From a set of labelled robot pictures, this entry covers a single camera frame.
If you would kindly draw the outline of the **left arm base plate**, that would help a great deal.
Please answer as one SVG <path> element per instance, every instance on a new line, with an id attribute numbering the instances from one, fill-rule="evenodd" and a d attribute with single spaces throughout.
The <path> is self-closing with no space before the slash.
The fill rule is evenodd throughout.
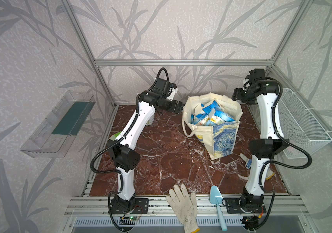
<path id="1" fill-rule="evenodd" d="M 123 200 L 118 197 L 111 199 L 109 204 L 109 211 L 111 214 L 147 214 L 149 207 L 149 199 L 147 198 L 132 198 L 130 200 Z"/>

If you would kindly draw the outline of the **orange blue tissue pack back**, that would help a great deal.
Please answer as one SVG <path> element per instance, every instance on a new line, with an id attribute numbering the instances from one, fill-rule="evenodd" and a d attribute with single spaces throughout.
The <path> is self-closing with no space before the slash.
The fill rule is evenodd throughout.
<path id="1" fill-rule="evenodd" d="M 197 126 L 212 126 L 214 123 L 211 121 L 209 116 L 212 109 L 212 105 L 210 104 L 202 104 L 200 103 L 194 109 L 195 114 L 193 114 L 192 123 Z"/>

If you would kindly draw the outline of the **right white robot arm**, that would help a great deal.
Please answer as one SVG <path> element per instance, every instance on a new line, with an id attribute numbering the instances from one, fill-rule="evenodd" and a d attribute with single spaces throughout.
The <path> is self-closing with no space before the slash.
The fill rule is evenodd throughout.
<path id="1" fill-rule="evenodd" d="M 257 104 L 260 111 L 260 139 L 249 143 L 252 166 L 249 179 L 241 196 L 242 204 L 261 204 L 263 202 L 265 175 L 269 162 L 287 147 L 280 128 L 277 109 L 282 95 L 280 84 L 273 78 L 265 76 L 264 69 L 253 69 L 245 78 L 243 88 L 235 88 L 233 101 L 248 105 Z"/>

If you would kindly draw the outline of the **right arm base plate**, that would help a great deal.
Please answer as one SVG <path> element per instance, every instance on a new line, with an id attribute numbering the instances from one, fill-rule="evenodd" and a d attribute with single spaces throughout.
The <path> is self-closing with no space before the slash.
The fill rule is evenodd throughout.
<path id="1" fill-rule="evenodd" d="M 244 201 L 241 198 L 224 198 L 222 203 L 226 207 L 228 214 L 262 215 L 267 213 L 263 202 L 256 204 Z"/>

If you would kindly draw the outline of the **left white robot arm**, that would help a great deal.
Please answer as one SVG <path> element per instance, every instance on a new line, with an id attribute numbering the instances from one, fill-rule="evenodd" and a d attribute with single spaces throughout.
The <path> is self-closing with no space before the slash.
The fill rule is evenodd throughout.
<path id="1" fill-rule="evenodd" d="M 135 98 L 136 109 L 124 130 L 108 141 L 109 155 L 119 171 L 118 194 L 114 196 L 117 204 L 131 208 L 135 203 L 134 173 L 140 162 L 140 154 L 135 151 L 137 141 L 157 110 L 180 113 L 183 103 L 174 99 L 178 88 L 175 83 L 165 79 L 156 79 L 150 89 Z"/>

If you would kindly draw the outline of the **blue white tissue pack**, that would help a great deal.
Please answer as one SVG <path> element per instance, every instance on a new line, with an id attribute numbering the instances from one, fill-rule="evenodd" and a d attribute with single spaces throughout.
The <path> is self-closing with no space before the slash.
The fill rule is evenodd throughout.
<path id="1" fill-rule="evenodd" d="M 231 115 L 229 115 L 223 110 L 223 108 L 216 100 L 205 104 L 203 107 L 203 111 L 208 114 L 210 124 L 212 125 L 235 121 L 235 119 Z"/>

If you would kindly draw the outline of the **canvas bag with blue painting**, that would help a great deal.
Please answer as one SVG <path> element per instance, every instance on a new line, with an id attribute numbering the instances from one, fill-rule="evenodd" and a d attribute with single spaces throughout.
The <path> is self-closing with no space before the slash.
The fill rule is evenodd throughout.
<path id="1" fill-rule="evenodd" d="M 235 121 L 212 126 L 197 126 L 192 123 L 194 109 L 200 103 L 207 104 L 216 100 L 223 110 Z M 183 107 L 182 128 L 186 137 L 196 136 L 205 146 L 211 160 L 216 160 L 233 153 L 240 118 L 243 115 L 241 105 L 225 95 L 209 93 L 189 97 Z"/>

